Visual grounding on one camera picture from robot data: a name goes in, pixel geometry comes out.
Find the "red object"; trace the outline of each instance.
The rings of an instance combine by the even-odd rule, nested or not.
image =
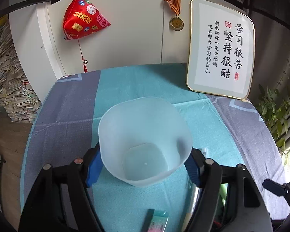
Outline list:
[[[110,26],[89,0],[73,0],[63,18],[65,39],[78,39]]]
[[[224,24],[225,24],[226,27],[231,28],[231,23],[230,22],[225,21]]]

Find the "teal package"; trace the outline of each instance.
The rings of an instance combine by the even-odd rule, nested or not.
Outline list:
[[[155,210],[149,225],[148,232],[163,232],[169,219],[169,213]]]

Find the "colorful patch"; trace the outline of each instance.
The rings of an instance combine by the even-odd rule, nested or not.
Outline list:
[[[97,9],[93,5],[88,5],[87,12],[91,15],[94,15],[97,12]]]
[[[97,16],[97,21],[98,23],[104,28],[107,24],[106,19],[99,13],[99,15]]]
[[[89,0],[85,0],[86,3],[91,4],[91,2]]]
[[[89,16],[87,16],[86,14],[83,14],[80,12],[75,12],[74,16],[79,17],[80,19],[82,19],[83,21],[85,21],[88,24],[91,22],[91,18]]]
[[[78,32],[80,32],[83,29],[83,27],[81,25],[79,25],[77,22],[75,22],[72,26],[72,29],[75,29]]]

